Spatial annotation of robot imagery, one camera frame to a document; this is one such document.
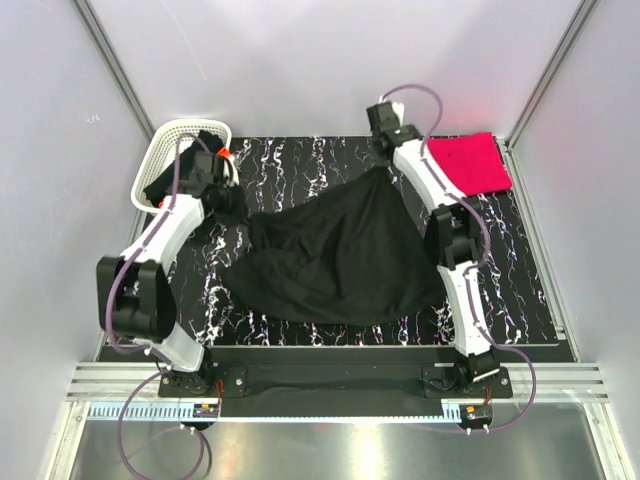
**floor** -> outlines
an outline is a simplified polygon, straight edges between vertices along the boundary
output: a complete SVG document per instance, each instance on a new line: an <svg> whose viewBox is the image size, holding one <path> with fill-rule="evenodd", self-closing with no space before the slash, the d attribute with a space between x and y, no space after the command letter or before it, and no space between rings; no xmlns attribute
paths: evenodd
<svg viewBox="0 0 640 480"><path fill-rule="evenodd" d="M251 212L281 211L324 189L356 178L383 163L369 137L237 138L231 150ZM427 212L418 195L389 167L406 208L424 232ZM513 193L481 197L490 229L492 256L480 275L487 323L498 342L554 343L557 340ZM187 241L170 272L179 321L202 343L212 345L433 345L453 338L446 298L415 315L374 327L292 324L267 318L234 303L218 271L248 247L245 227L205 224Z"/></svg>
<svg viewBox="0 0 640 480"><path fill-rule="evenodd" d="M494 409L496 424L518 412L514 405ZM195 465L197 440L179 431L161 435L171 427L161 422L123 426L125 450L145 478L182 478ZM444 425L219 423L204 432L211 453L205 450L194 478L605 478L577 405L536 404L518 428L488 436L438 434L434 428L462 432ZM118 460L115 438L116 422L89 421L70 478L130 478Z"/></svg>

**red cloth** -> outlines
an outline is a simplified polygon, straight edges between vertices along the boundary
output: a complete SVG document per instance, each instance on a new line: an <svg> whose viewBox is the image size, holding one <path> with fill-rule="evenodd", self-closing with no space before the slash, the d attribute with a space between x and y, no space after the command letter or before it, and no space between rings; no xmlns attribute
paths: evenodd
<svg viewBox="0 0 640 480"><path fill-rule="evenodd" d="M427 144L442 171L465 195L511 188L511 178L502 164L500 151L491 133L432 138Z"/></svg>

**black marble tabletop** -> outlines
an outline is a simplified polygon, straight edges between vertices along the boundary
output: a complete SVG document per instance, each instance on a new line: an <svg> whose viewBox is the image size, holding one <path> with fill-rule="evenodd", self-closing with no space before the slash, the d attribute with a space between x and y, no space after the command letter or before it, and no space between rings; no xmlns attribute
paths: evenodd
<svg viewBox="0 0 640 480"><path fill-rule="evenodd" d="M381 164L368 137L237 138L231 143L251 212L299 205L332 185ZM427 212L402 173L389 167L406 208L424 233ZM492 254L480 272L487 323L501 343L557 340L531 248L512 192L481 196ZM249 248L246 227L210 221L189 238L169 277L183 327L212 345L431 345L453 338L442 304L374 327L294 324L252 311L220 284L219 269Z"/></svg>

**plastic basket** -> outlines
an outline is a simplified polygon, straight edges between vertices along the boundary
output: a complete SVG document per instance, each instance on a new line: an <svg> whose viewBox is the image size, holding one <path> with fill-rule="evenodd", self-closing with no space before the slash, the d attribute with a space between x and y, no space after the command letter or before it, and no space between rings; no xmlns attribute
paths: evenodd
<svg viewBox="0 0 640 480"><path fill-rule="evenodd" d="M142 165L136 175L136 180L131 188L131 201L136 208L143 212L157 214L160 209L151 205L144 194L147 185L153 182L162 171L173 162L176 151L176 141L183 133L197 135L200 130L216 134L224 142L227 148L231 144L231 129L224 123L216 120L172 120L162 125L151 139L151 144L144 155ZM180 142L180 151L185 150L193 143L190 138Z"/></svg>

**robotic arm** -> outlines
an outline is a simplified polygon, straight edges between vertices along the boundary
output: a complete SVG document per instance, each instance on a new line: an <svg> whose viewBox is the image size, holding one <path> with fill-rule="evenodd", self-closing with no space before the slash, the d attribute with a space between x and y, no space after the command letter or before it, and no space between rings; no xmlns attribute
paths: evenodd
<svg viewBox="0 0 640 480"><path fill-rule="evenodd" d="M413 125L402 125L403 111L402 104L391 102L367 109L374 148L406 175L429 210L425 248L444 281L455 328L453 345L461 355L454 368L454 381L463 385L477 382L500 369L491 344L480 331L489 329L482 311L477 270L465 273L479 259L480 229L460 204L465 195L424 147L418 130ZM477 197L466 198L465 202L480 210Z"/></svg>
<svg viewBox="0 0 640 480"><path fill-rule="evenodd" d="M223 223L229 219L237 223L238 212L242 220L246 216L238 172L231 159L198 152L195 171L180 180L173 208L169 195L160 213L131 246L119 257L103 257L97 266L100 325L106 330L107 300L116 275L141 249L117 286L111 313L113 332L153 348L172 365L174 382L190 388L213 384L213 361L209 350L176 322L169 268L189 235L209 215L215 214Z"/></svg>

